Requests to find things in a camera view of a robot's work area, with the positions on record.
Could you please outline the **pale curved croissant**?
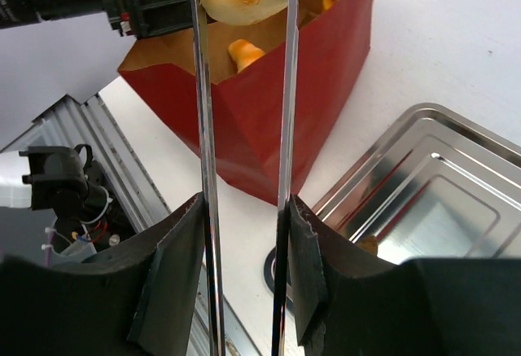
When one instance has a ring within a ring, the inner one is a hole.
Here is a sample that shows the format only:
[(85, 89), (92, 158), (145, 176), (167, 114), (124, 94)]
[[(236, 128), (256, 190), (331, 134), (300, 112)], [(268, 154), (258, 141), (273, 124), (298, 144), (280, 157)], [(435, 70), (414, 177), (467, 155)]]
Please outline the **pale curved croissant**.
[(231, 42), (228, 46), (228, 53), (238, 73), (265, 55), (264, 50), (245, 39)]

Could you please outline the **steel serving tongs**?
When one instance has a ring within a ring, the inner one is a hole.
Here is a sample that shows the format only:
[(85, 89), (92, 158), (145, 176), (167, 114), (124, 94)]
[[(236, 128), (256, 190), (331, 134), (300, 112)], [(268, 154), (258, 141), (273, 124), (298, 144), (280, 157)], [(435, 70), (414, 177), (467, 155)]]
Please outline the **steel serving tongs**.
[[(208, 20), (200, 0), (190, 0), (199, 124), (203, 219), (208, 290), (209, 347), (212, 355), (225, 353), (224, 297), (217, 199), (217, 158), (212, 119), (212, 93), (208, 59)], [(286, 51), (282, 97), (282, 128), (278, 173), (278, 215), (274, 275), (271, 353), (285, 353), (288, 240), (296, 111), (299, 49), (299, 0), (288, 0)]]

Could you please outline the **brown red paper bag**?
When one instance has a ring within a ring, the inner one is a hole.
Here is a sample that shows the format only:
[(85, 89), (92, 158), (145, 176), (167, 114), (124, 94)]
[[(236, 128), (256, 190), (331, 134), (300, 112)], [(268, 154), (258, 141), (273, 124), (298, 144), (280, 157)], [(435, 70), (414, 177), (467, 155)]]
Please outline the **brown red paper bag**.
[[(292, 191), (304, 184), (370, 50), (374, 0), (300, 0)], [(231, 186), (275, 204), (287, 15), (249, 26), (208, 26), (217, 172)], [(245, 39), (265, 55), (238, 73), (228, 53)], [(118, 69), (193, 152), (199, 150), (193, 33), (138, 40)]]

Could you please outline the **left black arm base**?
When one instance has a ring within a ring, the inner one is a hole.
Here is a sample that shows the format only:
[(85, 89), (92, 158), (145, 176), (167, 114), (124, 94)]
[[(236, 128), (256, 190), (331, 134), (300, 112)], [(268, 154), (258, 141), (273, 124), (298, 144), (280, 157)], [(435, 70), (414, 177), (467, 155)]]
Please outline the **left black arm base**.
[(31, 209), (50, 209), (56, 216), (47, 249), (100, 252), (136, 235), (89, 144), (28, 147), (18, 154), (29, 164), (22, 182), (32, 188)]

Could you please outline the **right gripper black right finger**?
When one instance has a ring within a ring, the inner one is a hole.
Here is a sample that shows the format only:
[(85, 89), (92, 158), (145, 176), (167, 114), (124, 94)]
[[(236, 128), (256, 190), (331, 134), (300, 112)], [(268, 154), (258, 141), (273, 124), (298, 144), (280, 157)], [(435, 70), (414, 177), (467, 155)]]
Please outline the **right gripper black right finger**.
[(297, 341), (307, 355), (517, 355), (517, 259), (420, 258), (394, 265), (290, 201)]

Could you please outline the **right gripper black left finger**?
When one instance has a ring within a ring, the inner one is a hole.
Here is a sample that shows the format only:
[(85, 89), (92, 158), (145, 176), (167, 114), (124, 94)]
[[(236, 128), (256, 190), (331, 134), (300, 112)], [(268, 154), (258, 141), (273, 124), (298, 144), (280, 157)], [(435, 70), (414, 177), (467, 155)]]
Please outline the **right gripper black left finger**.
[(81, 262), (1, 258), (4, 355), (183, 355), (204, 252), (203, 197)]

